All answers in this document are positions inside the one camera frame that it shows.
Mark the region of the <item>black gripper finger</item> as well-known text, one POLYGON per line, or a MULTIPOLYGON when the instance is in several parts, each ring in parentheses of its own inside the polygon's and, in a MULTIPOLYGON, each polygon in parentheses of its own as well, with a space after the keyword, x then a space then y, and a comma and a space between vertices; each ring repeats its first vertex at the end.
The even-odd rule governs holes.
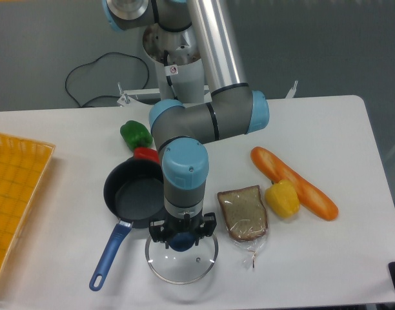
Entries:
POLYGON ((169 248, 170 230, 165 220, 152 220, 149 223, 149 233, 155 243, 162 243, 169 248))
POLYGON ((194 245, 198 246, 200 240, 205 237, 210 237, 213 235, 216 228, 216 214, 214 212, 209 212, 206 214, 200 214, 197 217, 197 224, 194 228, 194 245))

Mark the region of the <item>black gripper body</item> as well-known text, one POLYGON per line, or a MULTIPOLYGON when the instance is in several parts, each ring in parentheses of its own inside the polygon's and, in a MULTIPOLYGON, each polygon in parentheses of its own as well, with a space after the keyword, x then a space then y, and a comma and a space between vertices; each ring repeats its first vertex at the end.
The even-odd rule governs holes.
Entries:
POLYGON ((180 218, 176 218, 170 214, 165 216, 164 234, 166 238, 173 238, 179 233, 190 233, 196 238, 205 236, 201 228, 203 223, 203 215, 200 211, 195 216, 184 214, 180 218))

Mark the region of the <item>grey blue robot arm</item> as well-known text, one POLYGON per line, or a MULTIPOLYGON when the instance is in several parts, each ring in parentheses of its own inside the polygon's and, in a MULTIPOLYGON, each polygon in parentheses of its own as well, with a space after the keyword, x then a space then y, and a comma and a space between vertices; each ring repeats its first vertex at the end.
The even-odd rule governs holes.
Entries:
POLYGON ((215 216, 202 213, 205 144, 264 129, 267 100, 247 83, 226 1, 103 1, 103 10, 118 31, 145 28, 161 93, 149 123, 167 211, 149 231, 153 241, 187 251, 216 227, 215 216))

